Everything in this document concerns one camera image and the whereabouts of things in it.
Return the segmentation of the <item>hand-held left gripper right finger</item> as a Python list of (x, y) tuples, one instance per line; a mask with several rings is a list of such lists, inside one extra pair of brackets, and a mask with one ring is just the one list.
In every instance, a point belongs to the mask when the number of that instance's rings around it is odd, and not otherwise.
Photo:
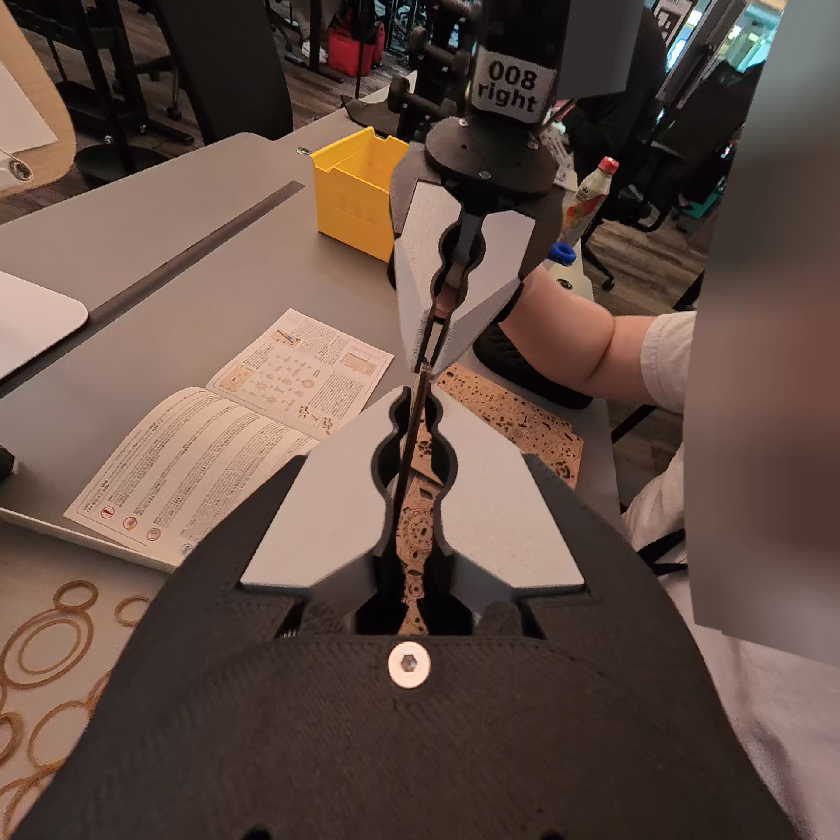
[(448, 473), (438, 543), (449, 593), (475, 616), (497, 602), (583, 592), (584, 576), (522, 451), (444, 392), (427, 420)]

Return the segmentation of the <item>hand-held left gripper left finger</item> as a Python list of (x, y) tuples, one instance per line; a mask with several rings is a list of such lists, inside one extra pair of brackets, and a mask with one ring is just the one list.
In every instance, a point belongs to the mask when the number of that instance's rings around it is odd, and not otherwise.
[(397, 387), (313, 448), (240, 582), (355, 613), (376, 593), (375, 558), (394, 524), (407, 388)]

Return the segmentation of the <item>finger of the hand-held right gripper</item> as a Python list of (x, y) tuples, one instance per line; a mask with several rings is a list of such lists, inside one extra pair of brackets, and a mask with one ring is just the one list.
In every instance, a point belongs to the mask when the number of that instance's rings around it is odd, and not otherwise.
[(415, 186), (402, 233), (395, 238), (398, 318), (409, 369), (418, 373), (434, 318), (434, 283), (445, 266), (442, 242), (460, 222), (458, 200), (438, 184)]
[(514, 210), (485, 217), (480, 228), (485, 252), (477, 266), (462, 276), (457, 304), (431, 362), (433, 373), (457, 362), (519, 289), (519, 271), (533, 228), (531, 217)]

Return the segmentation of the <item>thin wooden model sheet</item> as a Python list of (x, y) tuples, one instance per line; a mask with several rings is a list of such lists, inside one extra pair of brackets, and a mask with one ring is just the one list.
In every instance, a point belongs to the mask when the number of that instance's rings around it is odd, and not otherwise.
[(393, 491), (394, 501), (394, 555), (396, 561), (401, 564), (402, 561), (398, 555), (396, 547), (397, 531), (399, 529), (401, 518), (403, 515), (403, 507), (406, 498), (406, 493), (410, 486), (412, 476), (412, 462), (414, 450), (417, 442), (417, 434), (421, 425), (422, 414), (424, 413), (424, 406), (427, 399), (427, 391), (431, 384), (431, 363), (429, 356), (434, 355), (434, 323), (436, 320), (435, 308), (432, 309), (423, 336), (420, 350), (417, 353), (415, 365), (415, 380), (412, 386), (411, 402), (409, 409), (409, 416), (407, 421), (406, 433), (403, 438), (402, 453), (400, 461), (400, 469), (395, 481)]

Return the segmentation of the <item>person's right forearm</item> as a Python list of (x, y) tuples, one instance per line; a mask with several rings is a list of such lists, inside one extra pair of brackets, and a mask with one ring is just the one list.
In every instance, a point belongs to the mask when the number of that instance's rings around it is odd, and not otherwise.
[(554, 382), (586, 396), (655, 404), (642, 373), (644, 338), (655, 318), (613, 316), (599, 304), (549, 281), (549, 339)]

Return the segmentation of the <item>laser-cut wooden parts sheet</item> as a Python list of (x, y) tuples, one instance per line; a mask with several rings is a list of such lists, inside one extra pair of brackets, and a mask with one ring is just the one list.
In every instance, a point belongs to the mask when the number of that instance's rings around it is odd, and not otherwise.
[(552, 472), (576, 488), (583, 440), (572, 425), (522, 396), (461, 364), (442, 373), (436, 385), (528, 455), (537, 455)]

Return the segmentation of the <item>person's right hand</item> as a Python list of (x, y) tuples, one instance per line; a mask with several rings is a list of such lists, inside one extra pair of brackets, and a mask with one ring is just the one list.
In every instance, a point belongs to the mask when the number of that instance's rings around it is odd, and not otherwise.
[(500, 326), (510, 333), (551, 325), (563, 314), (565, 301), (566, 290), (548, 268), (540, 265), (523, 281), (518, 298)]

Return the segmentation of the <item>yellow plastic bin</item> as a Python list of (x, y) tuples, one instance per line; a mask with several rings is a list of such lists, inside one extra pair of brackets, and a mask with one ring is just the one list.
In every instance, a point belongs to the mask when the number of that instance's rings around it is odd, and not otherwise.
[(318, 231), (388, 262), (392, 175), (408, 149), (402, 140), (365, 128), (312, 153)]

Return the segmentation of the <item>black padded wrist rest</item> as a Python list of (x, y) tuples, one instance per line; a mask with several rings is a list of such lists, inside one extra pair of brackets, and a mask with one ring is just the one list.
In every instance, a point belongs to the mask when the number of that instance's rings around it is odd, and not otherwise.
[(498, 324), (491, 324), (478, 337), (473, 351), (489, 371), (551, 403), (579, 411), (593, 402), (591, 396), (560, 385), (535, 370)]

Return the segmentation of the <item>juice bottle with red cap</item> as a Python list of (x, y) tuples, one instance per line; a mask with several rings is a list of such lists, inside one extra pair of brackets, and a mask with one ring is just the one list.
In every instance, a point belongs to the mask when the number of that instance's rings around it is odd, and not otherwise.
[(584, 178), (563, 213), (560, 243), (573, 248), (581, 240), (609, 195), (619, 165), (613, 157), (605, 156)]

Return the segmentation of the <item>black flat plate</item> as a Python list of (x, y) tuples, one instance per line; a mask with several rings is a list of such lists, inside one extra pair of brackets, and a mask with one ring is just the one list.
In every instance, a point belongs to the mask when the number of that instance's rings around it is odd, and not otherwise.
[(348, 117), (362, 128), (372, 128), (383, 139), (402, 138), (398, 132), (400, 115), (388, 108), (386, 100), (363, 101), (342, 94), (341, 103)]

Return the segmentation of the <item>open instruction booklet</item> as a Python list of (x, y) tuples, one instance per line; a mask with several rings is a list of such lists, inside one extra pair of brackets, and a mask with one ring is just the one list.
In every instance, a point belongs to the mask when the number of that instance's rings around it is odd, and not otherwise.
[(290, 459), (357, 417), (393, 358), (289, 309), (205, 387), (151, 410), (64, 516), (176, 568)]

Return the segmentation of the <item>red bag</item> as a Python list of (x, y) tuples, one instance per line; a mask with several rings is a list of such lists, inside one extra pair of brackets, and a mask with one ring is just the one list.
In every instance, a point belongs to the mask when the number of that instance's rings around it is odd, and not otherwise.
[(367, 77), (372, 68), (382, 63), (385, 47), (383, 23), (377, 25), (372, 38), (372, 42), (361, 46), (349, 30), (331, 28), (327, 47), (328, 67), (343, 76)]

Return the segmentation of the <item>wooden rings in tray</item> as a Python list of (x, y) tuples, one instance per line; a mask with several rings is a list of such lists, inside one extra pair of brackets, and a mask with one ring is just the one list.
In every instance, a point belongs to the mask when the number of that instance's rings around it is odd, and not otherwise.
[(76, 747), (152, 598), (117, 601), (91, 581), (70, 581), (2, 637), (2, 838), (12, 836)]

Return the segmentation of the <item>black round stand base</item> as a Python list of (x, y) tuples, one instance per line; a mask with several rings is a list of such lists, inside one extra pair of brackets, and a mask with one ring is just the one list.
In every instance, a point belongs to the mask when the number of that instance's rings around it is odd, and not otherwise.
[(87, 187), (95, 189), (169, 160), (162, 152), (133, 145), (129, 157), (132, 165), (127, 168), (116, 145), (98, 143), (79, 150), (75, 165)]

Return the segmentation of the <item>white rounded board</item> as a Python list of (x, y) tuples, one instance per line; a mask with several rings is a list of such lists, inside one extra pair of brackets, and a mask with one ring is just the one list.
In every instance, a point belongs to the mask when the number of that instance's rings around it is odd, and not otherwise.
[(89, 311), (75, 298), (1, 272), (1, 378), (80, 329)]

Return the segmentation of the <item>beige rounded board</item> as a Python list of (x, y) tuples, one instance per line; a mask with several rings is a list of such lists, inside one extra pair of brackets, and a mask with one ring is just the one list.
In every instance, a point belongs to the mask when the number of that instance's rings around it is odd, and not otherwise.
[(76, 133), (56, 85), (1, 3), (1, 60), (58, 138), (57, 143), (15, 154), (2, 151), (3, 198), (57, 181), (68, 173), (77, 151)]

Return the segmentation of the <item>black metal rack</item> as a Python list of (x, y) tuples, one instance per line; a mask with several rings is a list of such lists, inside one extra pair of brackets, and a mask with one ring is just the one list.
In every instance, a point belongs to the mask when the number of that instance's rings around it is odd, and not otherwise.
[[(59, 74), (56, 88), (74, 127), (105, 144), (130, 136), (156, 134), (185, 146), (191, 134), (152, 119), (140, 85), (140, 73), (160, 79), (173, 70), (172, 59), (156, 59), (138, 68), (117, 1), (10, 1), (18, 26), (47, 42)], [(71, 80), (57, 47), (78, 54), (89, 81)]]

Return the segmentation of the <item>white paper sheet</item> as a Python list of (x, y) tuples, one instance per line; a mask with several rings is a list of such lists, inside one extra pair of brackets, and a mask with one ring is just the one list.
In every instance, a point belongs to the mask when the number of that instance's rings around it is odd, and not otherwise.
[(58, 142), (12, 73), (1, 64), (1, 149), (15, 154)]

